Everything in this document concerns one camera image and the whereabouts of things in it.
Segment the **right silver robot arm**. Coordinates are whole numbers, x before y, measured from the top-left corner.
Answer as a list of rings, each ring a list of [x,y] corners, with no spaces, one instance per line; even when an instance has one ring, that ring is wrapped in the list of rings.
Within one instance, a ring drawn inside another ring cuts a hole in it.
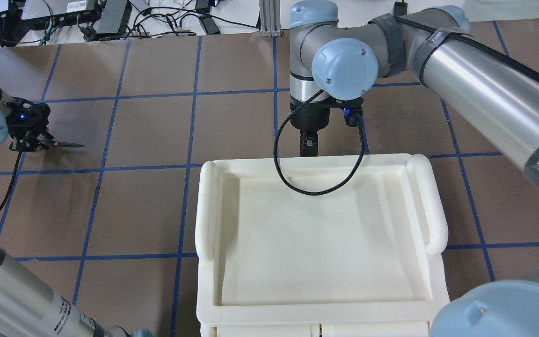
[[[365,26],[338,28],[338,7],[303,0],[291,7],[291,115],[301,155],[316,155],[330,107],[361,122],[361,95],[378,77],[412,71],[478,130],[539,190],[539,73],[470,37],[457,6],[405,15],[393,8]],[[496,281],[468,291],[434,318],[430,337],[539,337],[539,279]]]

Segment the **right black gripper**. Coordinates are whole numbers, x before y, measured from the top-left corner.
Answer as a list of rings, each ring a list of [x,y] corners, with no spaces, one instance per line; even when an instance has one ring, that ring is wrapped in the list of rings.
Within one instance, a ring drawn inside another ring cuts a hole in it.
[[[332,108],[342,110],[346,125],[355,128],[361,122],[363,98],[353,100],[338,100],[331,96],[320,102],[306,105],[291,118],[291,124],[300,130],[300,155],[317,156],[318,134],[329,123],[329,114]]]

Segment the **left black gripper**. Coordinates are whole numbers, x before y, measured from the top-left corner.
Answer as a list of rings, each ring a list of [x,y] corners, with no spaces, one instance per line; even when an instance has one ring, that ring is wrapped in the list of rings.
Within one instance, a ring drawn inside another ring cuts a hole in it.
[[[51,109],[46,103],[33,103],[24,98],[13,98],[12,111],[6,117],[8,134],[13,139],[9,144],[10,151],[37,151],[39,148],[47,151],[49,146],[38,139],[44,136],[51,140],[48,132],[48,117]]]

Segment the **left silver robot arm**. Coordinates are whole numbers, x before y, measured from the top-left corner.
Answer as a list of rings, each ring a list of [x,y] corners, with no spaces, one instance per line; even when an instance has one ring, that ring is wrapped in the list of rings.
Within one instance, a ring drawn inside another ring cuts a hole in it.
[[[48,132],[51,109],[44,103],[12,97],[0,88],[0,144],[18,153],[50,147],[77,147],[58,142]],[[141,328],[132,333],[105,328],[26,269],[0,247],[0,336],[3,337],[150,337]]]

